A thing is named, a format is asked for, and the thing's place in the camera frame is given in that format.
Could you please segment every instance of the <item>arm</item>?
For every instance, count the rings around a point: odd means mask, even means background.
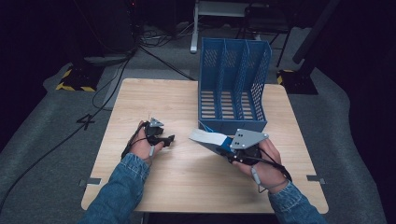
[[[262,152],[263,159],[270,161],[271,157],[281,164],[279,151],[271,140],[261,141],[259,147],[268,154]],[[252,176],[250,166],[237,161],[233,165]],[[263,162],[255,164],[254,168],[262,184],[268,186],[268,197],[280,223],[327,223],[317,208],[310,204],[292,182],[286,181],[286,177],[279,170]]]
[[[133,139],[130,153],[116,166],[108,183],[102,187],[78,223],[127,222],[142,199],[143,187],[149,175],[151,145],[145,137],[144,129],[141,129]],[[163,142],[157,144],[154,155],[162,148]]]

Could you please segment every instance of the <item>denim sleeve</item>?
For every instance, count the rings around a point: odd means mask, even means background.
[[[128,153],[78,223],[127,223],[142,199],[148,175],[146,163]]]
[[[280,192],[269,193],[268,197],[280,223],[327,223],[291,181]]]

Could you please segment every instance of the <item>person's right hand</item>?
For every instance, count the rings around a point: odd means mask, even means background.
[[[259,147],[263,149],[272,159],[274,159],[276,163],[282,164],[279,151],[275,148],[274,144],[271,142],[270,139],[267,138],[265,140],[262,140],[259,143]],[[262,152],[262,158],[268,161],[272,161],[263,152]],[[242,171],[244,174],[252,176],[251,166],[238,161],[233,161],[233,165],[238,167],[239,170]],[[254,165],[254,169],[256,169],[260,181],[264,186],[270,187],[283,183],[279,186],[268,189],[268,191],[270,191],[271,193],[278,193],[288,185],[288,181],[285,181],[286,177],[278,169],[276,169],[274,166],[270,164],[264,162],[258,162],[257,164]]]

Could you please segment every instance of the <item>hand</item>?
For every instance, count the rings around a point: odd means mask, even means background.
[[[262,140],[259,143],[259,147],[263,149],[274,161],[276,161],[276,163],[282,164],[280,160],[279,151],[275,148],[271,140],[269,140],[268,138]],[[262,152],[262,158],[268,161],[272,161],[263,152]],[[251,166],[238,161],[233,161],[233,165],[238,167],[239,170],[242,171],[242,173],[252,176]],[[264,186],[275,186],[280,183],[283,183],[279,186],[268,189],[268,191],[270,191],[271,193],[278,193],[288,185],[288,182],[285,182],[286,177],[278,169],[276,169],[274,166],[270,164],[264,162],[258,162],[257,164],[254,165],[254,169],[256,169],[260,181]]]
[[[142,125],[144,122],[143,120],[140,121],[139,126]],[[155,145],[153,157],[163,149],[163,142],[158,143]],[[129,152],[134,153],[137,157],[142,159],[145,162],[149,162],[149,152],[151,151],[151,145],[149,144],[148,140],[146,139],[145,129],[144,127],[140,129],[139,133],[136,135],[132,142],[132,146],[129,149]]]

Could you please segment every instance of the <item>blue plastic file organizer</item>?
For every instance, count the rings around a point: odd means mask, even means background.
[[[267,120],[262,92],[272,51],[266,41],[203,38],[198,117],[228,135],[236,129],[262,132]]]

